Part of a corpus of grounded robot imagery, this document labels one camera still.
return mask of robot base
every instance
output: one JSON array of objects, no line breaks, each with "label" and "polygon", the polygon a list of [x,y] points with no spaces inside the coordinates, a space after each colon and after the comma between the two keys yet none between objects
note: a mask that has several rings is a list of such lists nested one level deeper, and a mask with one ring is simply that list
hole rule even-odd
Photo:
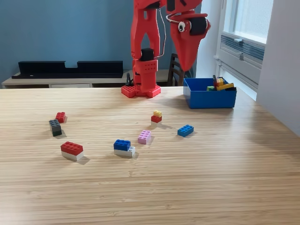
[{"label": "robot base", "polygon": [[155,89],[146,93],[142,93],[140,90],[136,89],[136,86],[123,86],[121,88],[122,94],[126,95],[128,98],[133,98],[134,96],[147,96],[153,98],[160,94],[161,88],[156,85]]}]

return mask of pink lego brick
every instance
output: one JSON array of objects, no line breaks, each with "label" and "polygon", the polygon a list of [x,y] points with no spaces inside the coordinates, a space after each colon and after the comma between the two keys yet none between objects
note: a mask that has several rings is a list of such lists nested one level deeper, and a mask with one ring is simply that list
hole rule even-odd
[{"label": "pink lego brick", "polygon": [[140,144],[147,144],[150,138],[151,138],[151,131],[143,130],[140,136],[138,137],[137,142],[139,142]]}]

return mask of blue plastic bin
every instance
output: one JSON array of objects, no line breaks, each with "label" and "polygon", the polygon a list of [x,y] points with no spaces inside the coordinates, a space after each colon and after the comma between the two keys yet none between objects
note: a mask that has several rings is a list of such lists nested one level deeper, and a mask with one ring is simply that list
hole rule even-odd
[{"label": "blue plastic bin", "polygon": [[214,86],[212,78],[184,79],[183,94],[191,109],[234,108],[237,91],[207,91],[208,86]]}]

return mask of googly eye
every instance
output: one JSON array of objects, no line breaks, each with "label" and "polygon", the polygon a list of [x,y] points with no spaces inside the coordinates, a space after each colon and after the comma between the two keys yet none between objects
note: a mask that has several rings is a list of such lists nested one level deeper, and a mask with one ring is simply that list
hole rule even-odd
[{"label": "googly eye", "polygon": [[184,32],[185,28],[186,28],[185,23],[184,22],[180,22],[179,25],[178,25],[179,32]]}]

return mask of red robot arm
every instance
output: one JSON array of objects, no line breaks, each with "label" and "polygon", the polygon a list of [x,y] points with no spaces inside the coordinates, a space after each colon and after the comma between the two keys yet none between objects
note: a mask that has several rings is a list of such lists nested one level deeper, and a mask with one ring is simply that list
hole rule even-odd
[{"label": "red robot arm", "polygon": [[[134,96],[152,98],[160,93],[160,87],[156,85],[156,72],[157,58],[161,56],[157,9],[160,10],[161,7],[166,6],[169,14],[167,20],[171,23],[171,36],[182,69],[187,71],[192,67],[199,43],[210,28],[205,18],[207,14],[196,14],[193,10],[201,2],[202,0],[134,0],[134,18],[131,27],[134,86],[122,87],[123,94],[129,98]],[[141,49],[145,34],[149,37],[150,48]]]}]

